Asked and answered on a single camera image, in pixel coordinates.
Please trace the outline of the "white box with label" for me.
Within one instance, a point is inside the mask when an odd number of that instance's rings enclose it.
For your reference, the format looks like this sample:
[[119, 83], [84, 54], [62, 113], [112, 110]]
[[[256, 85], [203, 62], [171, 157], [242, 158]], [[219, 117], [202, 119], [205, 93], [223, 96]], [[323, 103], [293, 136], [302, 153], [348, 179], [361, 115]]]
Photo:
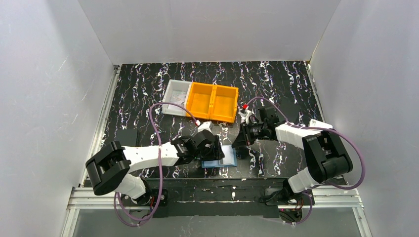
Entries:
[[319, 120], [311, 119], [308, 124], [308, 128], [314, 129], [314, 130], [324, 130], [324, 129], [333, 129], [333, 126], [331, 124], [328, 124]]

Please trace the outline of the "blue card holder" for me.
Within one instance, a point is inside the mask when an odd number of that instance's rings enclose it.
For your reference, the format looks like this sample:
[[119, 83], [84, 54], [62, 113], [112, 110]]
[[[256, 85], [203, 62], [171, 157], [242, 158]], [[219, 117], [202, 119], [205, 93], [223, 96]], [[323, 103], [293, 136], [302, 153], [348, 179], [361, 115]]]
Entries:
[[236, 150], [231, 145], [222, 145], [221, 149], [224, 153], [224, 158], [220, 160], [202, 161], [202, 168], [222, 168], [222, 167], [236, 167], [237, 154]]

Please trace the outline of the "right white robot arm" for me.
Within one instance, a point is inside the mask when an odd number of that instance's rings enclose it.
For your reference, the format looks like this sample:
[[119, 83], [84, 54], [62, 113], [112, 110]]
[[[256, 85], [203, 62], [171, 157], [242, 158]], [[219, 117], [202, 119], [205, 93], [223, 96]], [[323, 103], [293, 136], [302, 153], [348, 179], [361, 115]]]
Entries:
[[304, 151], [306, 167], [283, 182], [282, 189], [276, 192], [280, 197], [291, 198], [352, 171], [351, 158], [341, 138], [332, 129], [297, 128], [278, 116], [273, 107], [258, 112], [259, 119], [253, 119], [253, 114], [247, 113], [233, 148], [250, 146], [256, 140], [269, 140], [294, 145]]

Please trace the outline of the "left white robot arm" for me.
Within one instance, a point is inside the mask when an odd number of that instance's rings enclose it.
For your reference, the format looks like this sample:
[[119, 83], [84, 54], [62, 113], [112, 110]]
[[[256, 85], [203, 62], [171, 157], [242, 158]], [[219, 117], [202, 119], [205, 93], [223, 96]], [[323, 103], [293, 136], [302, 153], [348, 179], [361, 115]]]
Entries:
[[219, 136], [202, 130], [194, 136], [181, 136], [162, 145], [147, 147], [123, 146], [119, 141], [113, 141], [95, 153], [85, 166], [96, 196], [118, 192], [138, 199], [148, 192], [148, 187], [143, 179], [131, 174], [134, 171], [224, 157]]

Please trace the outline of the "right orange bin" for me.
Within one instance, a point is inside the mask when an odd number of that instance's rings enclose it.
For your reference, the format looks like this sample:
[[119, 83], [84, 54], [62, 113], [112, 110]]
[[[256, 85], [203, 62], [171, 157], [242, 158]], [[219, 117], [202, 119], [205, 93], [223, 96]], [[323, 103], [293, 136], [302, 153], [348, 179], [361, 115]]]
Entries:
[[210, 102], [210, 119], [234, 123], [238, 107], [237, 87], [215, 85]]

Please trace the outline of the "white plastic bin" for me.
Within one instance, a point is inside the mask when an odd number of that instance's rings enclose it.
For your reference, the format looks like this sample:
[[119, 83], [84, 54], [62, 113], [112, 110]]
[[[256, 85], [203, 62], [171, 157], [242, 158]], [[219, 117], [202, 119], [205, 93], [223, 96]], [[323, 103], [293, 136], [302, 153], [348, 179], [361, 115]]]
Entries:
[[[162, 101], [175, 103], [185, 108], [191, 85], [192, 82], [190, 81], [170, 79]], [[162, 113], [165, 115], [186, 116], [186, 112], [183, 109], [171, 104], [162, 105]]]

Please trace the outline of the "left orange bin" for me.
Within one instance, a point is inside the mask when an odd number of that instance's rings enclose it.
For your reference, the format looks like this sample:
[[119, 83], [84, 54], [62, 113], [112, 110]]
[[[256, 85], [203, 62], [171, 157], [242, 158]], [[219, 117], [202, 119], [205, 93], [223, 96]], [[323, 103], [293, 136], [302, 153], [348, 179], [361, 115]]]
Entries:
[[195, 118], [210, 118], [212, 92], [214, 88], [214, 85], [207, 83], [193, 82], [191, 84], [186, 101], [186, 109]]

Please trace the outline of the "black flat box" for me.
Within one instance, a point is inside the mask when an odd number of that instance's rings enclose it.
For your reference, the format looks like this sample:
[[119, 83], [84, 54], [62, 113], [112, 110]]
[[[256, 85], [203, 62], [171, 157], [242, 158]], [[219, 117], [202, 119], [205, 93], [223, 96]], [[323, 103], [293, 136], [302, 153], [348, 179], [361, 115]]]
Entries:
[[139, 130], [137, 129], [119, 129], [116, 132], [116, 141], [122, 146], [137, 147], [139, 145]]

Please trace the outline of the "orange bin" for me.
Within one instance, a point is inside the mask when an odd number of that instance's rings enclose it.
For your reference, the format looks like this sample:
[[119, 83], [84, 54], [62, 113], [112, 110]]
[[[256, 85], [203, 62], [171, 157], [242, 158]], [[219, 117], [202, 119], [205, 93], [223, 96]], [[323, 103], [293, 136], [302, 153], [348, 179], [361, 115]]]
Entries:
[[238, 107], [237, 87], [215, 85], [210, 102], [210, 119], [234, 123]]
[[207, 83], [193, 82], [191, 84], [186, 101], [186, 109], [195, 118], [210, 118], [212, 92], [214, 88], [214, 85]]

